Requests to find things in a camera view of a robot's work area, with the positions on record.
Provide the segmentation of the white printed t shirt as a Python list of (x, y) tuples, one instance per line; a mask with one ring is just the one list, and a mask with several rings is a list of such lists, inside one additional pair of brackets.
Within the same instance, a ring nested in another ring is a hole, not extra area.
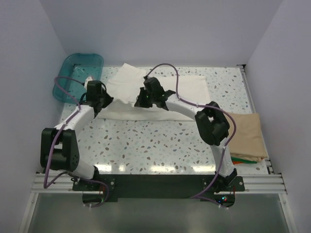
[(165, 77), (144, 79), (144, 69), (123, 64), (107, 80), (107, 92), (114, 99), (101, 110), (98, 118), (113, 120), (190, 121), (181, 113), (168, 110), (170, 97), (183, 98), (195, 105), (211, 101), (205, 76)]

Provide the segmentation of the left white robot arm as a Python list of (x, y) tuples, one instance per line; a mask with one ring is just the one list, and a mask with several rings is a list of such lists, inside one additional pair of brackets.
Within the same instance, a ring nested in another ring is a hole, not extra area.
[(79, 101), (73, 99), (77, 103), (74, 112), (57, 126), (42, 131), (40, 164), (45, 168), (45, 183), (50, 170), (59, 170), (84, 179), (85, 187), (96, 190), (101, 184), (98, 170), (80, 158), (77, 135), (112, 103), (113, 97), (101, 81), (87, 78), (83, 85), (86, 92)]

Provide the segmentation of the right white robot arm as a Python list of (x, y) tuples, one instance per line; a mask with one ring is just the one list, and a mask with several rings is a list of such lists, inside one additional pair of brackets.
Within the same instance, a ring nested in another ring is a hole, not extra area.
[(151, 108), (156, 105), (160, 109), (182, 114), (196, 122), (201, 139), (210, 145), (215, 160), (216, 173), (204, 191), (213, 187), (227, 191), (234, 184), (237, 171), (232, 162), (228, 143), (230, 124), (226, 119), (228, 113), (220, 109), (215, 102), (206, 105), (193, 104), (181, 99), (175, 91), (164, 90), (155, 77), (144, 77), (144, 87), (140, 88), (135, 107)]

